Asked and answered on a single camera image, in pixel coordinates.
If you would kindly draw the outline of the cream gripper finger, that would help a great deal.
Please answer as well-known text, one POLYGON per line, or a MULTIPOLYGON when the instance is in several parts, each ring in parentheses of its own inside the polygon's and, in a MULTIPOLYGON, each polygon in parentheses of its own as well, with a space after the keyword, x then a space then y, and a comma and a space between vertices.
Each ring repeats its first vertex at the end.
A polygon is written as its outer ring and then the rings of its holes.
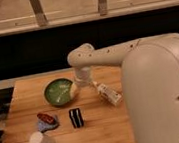
POLYGON ((78 86, 76 84, 72 84, 71 87, 70 87, 70 94, 69 96, 74 99, 77 94, 79 93, 79 89, 78 89, 78 86))

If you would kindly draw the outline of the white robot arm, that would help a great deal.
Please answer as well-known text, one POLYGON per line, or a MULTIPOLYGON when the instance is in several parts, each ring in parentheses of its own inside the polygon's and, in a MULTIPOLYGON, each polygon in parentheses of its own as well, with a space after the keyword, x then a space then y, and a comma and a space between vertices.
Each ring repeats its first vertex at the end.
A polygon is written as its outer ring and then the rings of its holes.
POLYGON ((179 143, 179 33, 98 50, 84 43, 67 56, 81 83, 90 80, 90 66, 121 68, 122 93, 135 143, 179 143))

